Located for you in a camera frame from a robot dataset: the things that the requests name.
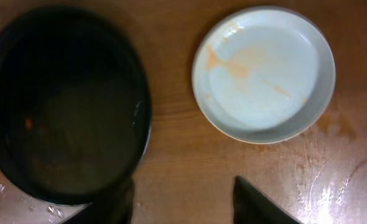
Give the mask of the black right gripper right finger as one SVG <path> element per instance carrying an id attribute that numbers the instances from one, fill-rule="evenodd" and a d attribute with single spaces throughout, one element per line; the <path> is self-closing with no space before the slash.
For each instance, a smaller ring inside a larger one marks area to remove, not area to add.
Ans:
<path id="1" fill-rule="evenodd" d="M 233 186 L 234 224 L 300 224 L 252 183 L 237 175 Z"/>

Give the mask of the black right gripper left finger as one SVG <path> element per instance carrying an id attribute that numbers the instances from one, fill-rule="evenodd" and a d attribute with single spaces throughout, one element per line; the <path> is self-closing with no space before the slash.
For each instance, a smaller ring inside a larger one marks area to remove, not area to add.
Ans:
<path id="1" fill-rule="evenodd" d="M 134 210 L 134 180 L 117 191 L 96 199 L 63 224 L 130 224 Z"/>

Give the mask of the white plate with small stains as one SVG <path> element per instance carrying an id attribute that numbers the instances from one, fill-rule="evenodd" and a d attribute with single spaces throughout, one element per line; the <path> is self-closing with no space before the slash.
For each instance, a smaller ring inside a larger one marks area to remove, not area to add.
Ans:
<path id="1" fill-rule="evenodd" d="M 284 7 L 238 11 L 210 29 L 192 65 L 193 95 L 225 135 L 274 144 L 304 132 L 335 88 L 332 50 L 308 18 Z"/>

